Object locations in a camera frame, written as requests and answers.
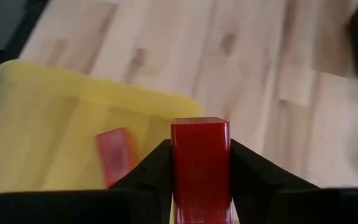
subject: red plastic block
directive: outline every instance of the red plastic block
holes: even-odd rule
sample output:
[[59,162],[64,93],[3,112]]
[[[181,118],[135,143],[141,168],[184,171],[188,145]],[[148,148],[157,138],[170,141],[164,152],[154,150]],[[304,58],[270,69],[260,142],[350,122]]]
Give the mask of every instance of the red plastic block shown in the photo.
[[175,119],[171,137],[175,223],[232,223],[229,123]]
[[126,128],[96,136],[106,187],[110,188],[138,163],[133,135]]

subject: wooden floor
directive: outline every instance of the wooden floor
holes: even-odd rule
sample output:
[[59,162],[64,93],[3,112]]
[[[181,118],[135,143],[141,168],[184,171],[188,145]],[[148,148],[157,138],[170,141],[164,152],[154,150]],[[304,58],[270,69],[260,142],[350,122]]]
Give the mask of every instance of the wooden floor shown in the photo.
[[51,0],[21,59],[197,100],[322,187],[358,186],[358,0]]

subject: yellow bin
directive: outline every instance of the yellow bin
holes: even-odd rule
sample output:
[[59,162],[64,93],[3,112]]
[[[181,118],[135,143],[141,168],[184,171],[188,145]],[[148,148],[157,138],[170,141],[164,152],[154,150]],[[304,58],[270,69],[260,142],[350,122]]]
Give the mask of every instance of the yellow bin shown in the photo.
[[101,189],[94,136],[126,127],[139,158],[170,137],[198,104],[86,75],[11,61],[0,65],[0,192]]

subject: red block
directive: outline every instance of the red block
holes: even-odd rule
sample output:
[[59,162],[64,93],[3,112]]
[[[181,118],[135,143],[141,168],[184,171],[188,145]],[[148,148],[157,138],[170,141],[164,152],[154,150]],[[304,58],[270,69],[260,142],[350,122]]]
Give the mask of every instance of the red block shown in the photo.
[[232,223],[229,123],[175,119],[171,138],[175,223]]
[[138,163],[133,135],[126,128],[96,136],[106,187],[110,188]]

